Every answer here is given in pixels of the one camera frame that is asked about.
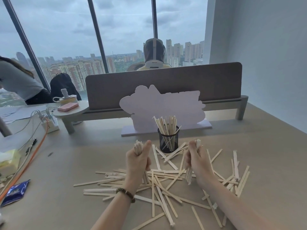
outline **black pants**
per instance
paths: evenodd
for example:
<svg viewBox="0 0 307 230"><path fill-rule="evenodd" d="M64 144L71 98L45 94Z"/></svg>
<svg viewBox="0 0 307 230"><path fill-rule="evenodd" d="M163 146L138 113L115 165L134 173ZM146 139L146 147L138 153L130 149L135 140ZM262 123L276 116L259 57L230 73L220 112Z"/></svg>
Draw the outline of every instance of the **black pants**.
<svg viewBox="0 0 307 230"><path fill-rule="evenodd" d="M46 89L42 89L37 95L28 100L25 100L27 105L35 105L35 104L45 104L45 103L53 103L52 97L50 96L50 92Z"/></svg>

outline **hand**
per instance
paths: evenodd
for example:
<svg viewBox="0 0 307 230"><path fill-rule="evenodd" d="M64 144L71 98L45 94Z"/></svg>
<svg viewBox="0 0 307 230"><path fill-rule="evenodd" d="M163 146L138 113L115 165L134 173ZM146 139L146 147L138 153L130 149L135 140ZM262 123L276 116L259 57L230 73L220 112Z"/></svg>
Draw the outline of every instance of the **hand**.
<svg viewBox="0 0 307 230"><path fill-rule="evenodd" d="M185 153L185 168L189 167L192 167L197 183L202 189L205 189L206 183L216 180L208 154L202 145L197 152L194 140L189 142L189 150Z"/></svg>
<svg viewBox="0 0 307 230"><path fill-rule="evenodd" d="M148 140L139 156L135 154L134 148L126 153L127 174L124 189L128 190L133 195L135 195L136 190L142 182L145 170L150 171L151 160L148 157L150 149L151 141Z"/></svg>

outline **yellow shirt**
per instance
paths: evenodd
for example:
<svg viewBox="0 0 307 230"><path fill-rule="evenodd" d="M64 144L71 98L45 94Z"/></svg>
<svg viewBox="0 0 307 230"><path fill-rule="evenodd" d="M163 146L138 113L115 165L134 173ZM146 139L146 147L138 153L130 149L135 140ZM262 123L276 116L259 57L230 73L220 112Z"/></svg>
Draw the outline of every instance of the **yellow shirt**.
<svg viewBox="0 0 307 230"><path fill-rule="evenodd" d="M162 69L166 69L166 68L171 68L171 66L167 65L167 64L163 64L163 68ZM139 69L137 69L137 71L140 70L148 70L149 68L147 68L145 65Z"/></svg>

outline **orange cable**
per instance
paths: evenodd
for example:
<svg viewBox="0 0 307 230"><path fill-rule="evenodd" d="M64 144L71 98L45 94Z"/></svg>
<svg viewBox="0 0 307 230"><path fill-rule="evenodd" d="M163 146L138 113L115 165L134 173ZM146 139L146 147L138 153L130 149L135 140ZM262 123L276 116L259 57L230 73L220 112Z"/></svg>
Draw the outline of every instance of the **orange cable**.
<svg viewBox="0 0 307 230"><path fill-rule="evenodd" d="M7 188L2 192L1 196L0 196L0 202L3 200L3 198L5 197L5 195L7 194L7 192L9 191L9 189L15 185L15 183L18 181L18 179L21 177L21 175L25 172L25 170L29 167L31 161L33 160L33 157L36 155L37 151L40 149L42 143L44 142L46 135L48 133L48 119L45 117L45 119L47 120L47 129L45 132L45 135L43 137L43 139L41 140L41 142L39 143L39 145L37 146L37 148L35 149L35 151L33 152L29 162L26 164L25 168L12 180L12 185L11 186L7 186Z"/></svg>

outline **cloudy sky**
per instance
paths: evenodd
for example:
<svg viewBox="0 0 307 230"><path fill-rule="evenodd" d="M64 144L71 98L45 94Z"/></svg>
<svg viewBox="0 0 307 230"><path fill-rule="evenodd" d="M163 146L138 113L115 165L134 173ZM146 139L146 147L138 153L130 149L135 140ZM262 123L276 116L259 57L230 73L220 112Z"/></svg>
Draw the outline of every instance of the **cloudy sky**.
<svg viewBox="0 0 307 230"><path fill-rule="evenodd" d="M36 56L100 56L87 0L11 0ZM153 38L151 0L93 0L105 54L133 53ZM205 38L208 0L156 0L158 37L172 44ZM28 57L0 0L0 55Z"/></svg>

